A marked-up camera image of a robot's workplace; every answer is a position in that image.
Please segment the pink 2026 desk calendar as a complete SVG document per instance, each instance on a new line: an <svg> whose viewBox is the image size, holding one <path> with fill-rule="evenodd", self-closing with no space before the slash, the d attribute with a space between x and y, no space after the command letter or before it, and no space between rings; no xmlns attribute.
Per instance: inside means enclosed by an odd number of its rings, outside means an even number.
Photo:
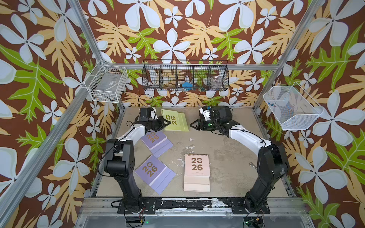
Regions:
<svg viewBox="0 0 365 228"><path fill-rule="evenodd" d="M207 154L185 155L185 176L210 176L210 162Z"/></svg>

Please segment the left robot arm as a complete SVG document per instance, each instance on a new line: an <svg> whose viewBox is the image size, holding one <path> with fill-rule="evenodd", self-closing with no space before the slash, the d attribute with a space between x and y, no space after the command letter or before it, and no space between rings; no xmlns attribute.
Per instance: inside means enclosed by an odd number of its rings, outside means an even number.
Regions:
<svg viewBox="0 0 365 228"><path fill-rule="evenodd" d="M130 129L117 139L108 140L104 153L104 172L114 178L122 190L120 205L131 213L141 212L143 197L138 188L133 171L135 168L134 145L147 133L158 132L172 124L156 114L151 107L140 108L138 116L130 122Z"/></svg>

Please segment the green 2026 desk calendar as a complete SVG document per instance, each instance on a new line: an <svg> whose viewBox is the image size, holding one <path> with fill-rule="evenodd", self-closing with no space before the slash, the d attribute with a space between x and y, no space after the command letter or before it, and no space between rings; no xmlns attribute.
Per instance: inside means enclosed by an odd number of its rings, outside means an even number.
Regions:
<svg viewBox="0 0 365 228"><path fill-rule="evenodd" d="M170 125L165 127L166 131L189 132L189 127L184 113L162 109L161 114L165 120L171 122Z"/></svg>

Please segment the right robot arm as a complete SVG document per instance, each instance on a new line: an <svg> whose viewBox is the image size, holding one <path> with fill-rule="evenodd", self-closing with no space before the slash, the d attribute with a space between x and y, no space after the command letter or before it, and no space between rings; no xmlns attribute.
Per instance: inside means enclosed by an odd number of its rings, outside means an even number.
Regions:
<svg viewBox="0 0 365 228"><path fill-rule="evenodd" d="M190 124L198 131L212 132L234 139L257 156L258 177L246 193L243 208L248 213L259 212L265 206L274 185L287 174L289 162L282 143L263 139L233 120L228 106L203 106L199 118Z"/></svg>

